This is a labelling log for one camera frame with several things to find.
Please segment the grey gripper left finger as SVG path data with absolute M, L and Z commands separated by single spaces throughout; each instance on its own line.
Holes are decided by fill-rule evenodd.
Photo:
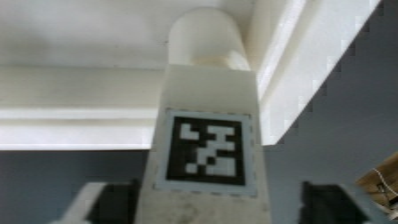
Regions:
M 132 224 L 140 183 L 88 182 L 60 218 L 49 224 Z

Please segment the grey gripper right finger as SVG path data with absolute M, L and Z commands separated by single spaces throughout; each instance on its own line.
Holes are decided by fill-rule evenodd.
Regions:
M 385 214 L 355 184 L 301 183 L 299 224 L 385 224 Z

